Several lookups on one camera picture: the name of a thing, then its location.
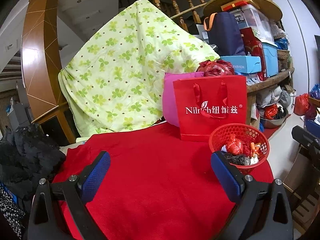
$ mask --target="bag handle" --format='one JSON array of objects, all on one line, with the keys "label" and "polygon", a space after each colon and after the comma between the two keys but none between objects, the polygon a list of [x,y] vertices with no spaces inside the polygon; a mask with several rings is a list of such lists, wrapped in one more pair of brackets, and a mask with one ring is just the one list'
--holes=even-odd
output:
[{"label": "bag handle", "polygon": [[222,109],[221,109],[221,114],[219,113],[219,116],[214,114],[214,113],[207,113],[206,111],[203,110],[203,106],[202,106],[202,93],[201,93],[201,89],[199,84],[194,83],[193,84],[193,91],[195,93],[195,99],[196,99],[196,103],[198,105],[198,107],[200,108],[200,113],[210,119],[224,119],[227,118],[229,115],[229,112],[227,111],[228,109],[228,89],[227,89],[227,84],[224,81],[221,81],[221,86],[218,89],[218,93],[217,93],[217,98],[218,98],[218,104],[220,104],[219,106],[224,107],[225,108],[225,112],[222,113]]},{"label": "bag handle", "polygon": [[[210,31],[210,30],[212,29],[213,20],[214,20],[214,17],[215,17],[216,14],[217,14],[217,13],[211,14],[211,15],[210,15],[210,19],[209,19],[209,17],[206,17],[206,18],[204,19],[204,21],[203,21],[203,26],[204,26],[204,29],[205,29],[206,31]],[[205,20],[206,20],[206,19],[209,19],[209,28],[207,28],[207,24],[205,23]]]}]

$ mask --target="red mat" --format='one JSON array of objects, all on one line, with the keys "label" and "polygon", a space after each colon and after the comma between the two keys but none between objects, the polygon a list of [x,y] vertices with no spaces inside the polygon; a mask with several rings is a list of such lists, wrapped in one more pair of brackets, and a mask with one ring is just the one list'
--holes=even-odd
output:
[{"label": "red mat", "polygon": [[269,139],[278,129],[280,128],[273,128],[273,129],[264,129],[263,134],[266,136],[267,139]]},{"label": "red mat", "polygon": [[[86,207],[109,240],[207,240],[223,227],[234,204],[211,169],[208,143],[181,141],[168,123],[93,135],[68,150],[54,182],[79,174],[101,150],[111,166]],[[267,161],[252,175],[273,180]],[[73,237],[82,239],[66,205],[61,209]]]}]

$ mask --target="red plastic bag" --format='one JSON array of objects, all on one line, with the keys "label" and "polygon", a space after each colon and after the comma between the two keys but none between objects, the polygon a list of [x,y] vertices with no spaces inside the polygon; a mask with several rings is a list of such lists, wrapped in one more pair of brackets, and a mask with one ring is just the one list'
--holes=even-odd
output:
[{"label": "red plastic bag", "polygon": [[224,60],[210,61],[206,60],[199,63],[197,71],[204,72],[205,77],[234,75],[235,70],[230,62]]},{"label": "red plastic bag", "polygon": [[309,95],[307,93],[297,96],[293,112],[296,115],[305,115],[309,109]]},{"label": "red plastic bag", "polygon": [[306,119],[314,121],[317,116],[317,110],[314,105],[310,104],[307,112],[306,112]]},{"label": "red plastic bag", "polygon": [[230,134],[230,141],[226,144],[228,153],[233,155],[239,155],[243,153],[243,143],[241,140],[236,139],[235,134]]},{"label": "red plastic bag", "polygon": [[267,106],[264,109],[264,118],[269,119],[269,120],[273,120],[273,117],[278,113],[278,108],[276,106],[276,104],[273,104],[271,106]]}]

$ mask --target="navy blue bag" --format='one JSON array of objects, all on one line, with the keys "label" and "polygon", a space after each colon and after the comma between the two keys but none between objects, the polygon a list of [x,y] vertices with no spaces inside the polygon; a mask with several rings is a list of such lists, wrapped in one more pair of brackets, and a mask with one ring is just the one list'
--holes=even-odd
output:
[{"label": "navy blue bag", "polygon": [[210,18],[204,19],[204,29],[208,33],[209,44],[218,46],[219,56],[246,55],[238,23],[233,14],[213,13]]}]

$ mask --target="red plastic basket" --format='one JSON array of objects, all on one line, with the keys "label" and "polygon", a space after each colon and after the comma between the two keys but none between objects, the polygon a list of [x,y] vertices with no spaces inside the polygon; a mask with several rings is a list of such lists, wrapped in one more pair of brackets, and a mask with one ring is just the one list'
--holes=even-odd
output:
[{"label": "red plastic basket", "polygon": [[270,149],[268,139],[262,132],[252,126],[241,123],[230,123],[218,127],[211,133],[209,138],[210,150],[212,152],[220,151],[222,146],[226,145],[232,133],[236,135],[237,139],[243,142],[261,143],[260,153],[263,153],[263,155],[260,156],[258,163],[250,166],[240,166],[230,163],[236,166],[242,174],[248,174],[267,159]]}]

